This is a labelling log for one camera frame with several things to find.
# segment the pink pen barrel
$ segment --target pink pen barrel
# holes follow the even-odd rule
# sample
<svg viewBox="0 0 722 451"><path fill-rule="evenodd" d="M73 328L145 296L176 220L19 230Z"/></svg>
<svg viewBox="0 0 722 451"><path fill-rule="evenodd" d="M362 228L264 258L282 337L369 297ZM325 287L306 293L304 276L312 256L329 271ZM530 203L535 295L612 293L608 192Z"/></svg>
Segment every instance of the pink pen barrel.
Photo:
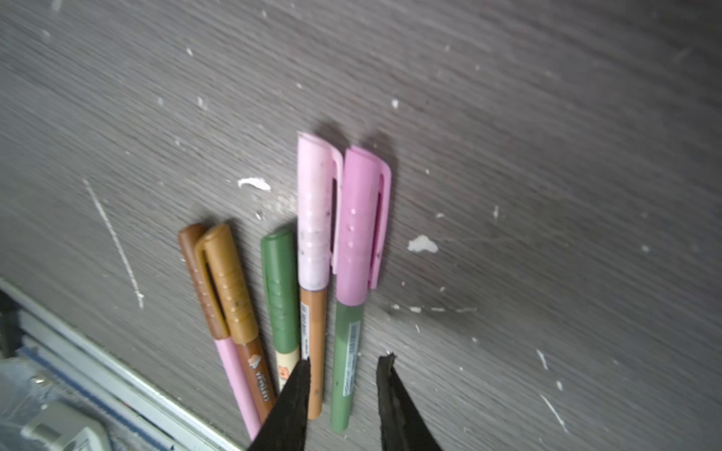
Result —
<svg viewBox="0 0 722 451"><path fill-rule="evenodd" d="M379 157L352 147L344 158L336 298L344 305L363 304L376 288L386 238L391 169Z"/></svg>
<svg viewBox="0 0 722 451"><path fill-rule="evenodd" d="M238 357L237 346L231 337L216 340L215 342L216 348L218 348L218 354L221 357L221 362L223 362L223 368L225 368L226 376L228 377L228 382L233 390L235 402L238 403L245 428L248 430L251 441L253 441L261 430L261 420L258 417L256 404L253 402L251 390L248 388L248 383L243 373L243 366L241 366L240 358Z"/></svg>

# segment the barcode sticker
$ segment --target barcode sticker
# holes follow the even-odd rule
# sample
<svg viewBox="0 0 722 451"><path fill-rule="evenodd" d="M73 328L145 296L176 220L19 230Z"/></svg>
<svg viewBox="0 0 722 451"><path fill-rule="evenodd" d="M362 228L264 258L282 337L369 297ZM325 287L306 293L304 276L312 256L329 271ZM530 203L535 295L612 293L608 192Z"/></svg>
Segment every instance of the barcode sticker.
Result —
<svg viewBox="0 0 722 451"><path fill-rule="evenodd" d="M361 321L349 325L349 345L346 350L346 372L344 374L344 396L354 392L354 376L356 375L356 358L359 348Z"/></svg>
<svg viewBox="0 0 722 451"><path fill-rule="evenodd" d="M310 355L310 330L308 327L309 306L301 302L301 359Z"/></svg>

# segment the brown pen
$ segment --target brown pen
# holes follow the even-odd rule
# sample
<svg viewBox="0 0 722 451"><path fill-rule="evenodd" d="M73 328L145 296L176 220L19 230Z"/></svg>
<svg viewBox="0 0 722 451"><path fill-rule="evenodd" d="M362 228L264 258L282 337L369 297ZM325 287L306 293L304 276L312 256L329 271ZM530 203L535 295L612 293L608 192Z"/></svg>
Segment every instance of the brown pen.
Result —
<svg viewBox="0 0 722 451"><path fill-rule="evenodd" d="M215 285L258 416L264 423L273 408L275 395L261 339L258 337L258 323L228 224L213 227L201 237L196 243L196 259L206 285L210 286L211 280Z"/></svg>

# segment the pen cap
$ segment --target pen cap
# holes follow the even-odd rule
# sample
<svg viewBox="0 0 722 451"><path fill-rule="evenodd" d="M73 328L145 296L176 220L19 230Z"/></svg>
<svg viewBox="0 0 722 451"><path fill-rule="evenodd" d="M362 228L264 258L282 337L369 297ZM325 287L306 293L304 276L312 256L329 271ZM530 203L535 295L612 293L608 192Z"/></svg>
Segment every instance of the pen cap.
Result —
<svg viewBox="0 0 722 451"><path fill-rule="evenodd" d="M390 197L388 165L366 149L348 149L336 264L336 298L347 306L361 305L378 283Z"/></svg>
<svg viewBox="0 0 722 451"><path fill-rule="evenodd" d="M298 134L298 282L308 291L326 288L335 266L344 160L338 149L317 136ZM336 232L331 233L331 204L336 178Z"/></svg>
<svg viewBox="0 0 722 451"><path fill-rule="evenodd" d="M281 354L295 351L300 343L295 251L293 231L288 228L261 240L273 344Z"/></svg>
<svg viewBox="0 0 722 451"><path fill-rule="evenodd" d="M228 224L213 227L203 235L196 244L196 259L203 269L204 282L210 285L212 280L215 284L233 341L246 344L258 337L251 297Z"/></svg>
<svg viewBox="0 0 722 451"><path fill-rule="evenodd" d="M189 225L178 233L178 243L183 258L186 259L186 266L193 279L193 285L196 287L196 293L201 301L201 309L203 309L211 335L216 340L223 340L228 338L228 326L223 318L221 307L213 295L213 289L204 281L204 268L199 264L195 253L196 243L205 232L206 227L203 224Z"/></svg>

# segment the gray wooden surface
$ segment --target gray wooden surface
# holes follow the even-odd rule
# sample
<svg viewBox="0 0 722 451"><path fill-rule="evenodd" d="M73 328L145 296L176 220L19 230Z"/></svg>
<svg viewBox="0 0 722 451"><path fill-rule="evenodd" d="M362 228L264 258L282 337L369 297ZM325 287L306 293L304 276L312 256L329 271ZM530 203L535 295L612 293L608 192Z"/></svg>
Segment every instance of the gray wooden surface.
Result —
<svg viewBox="0 0 722 451"><path fill-rule="evenodd" d="M317 131L395 180L351 426L332 434L326 404L308 449L380 449L386 350L446 450L718 449L721 19L711 1L0 0L0 275L247 444L175 235L233 220L268 338L258 241L293 218L296 131ZM439 252L409 252L417 235Z"/></svg>

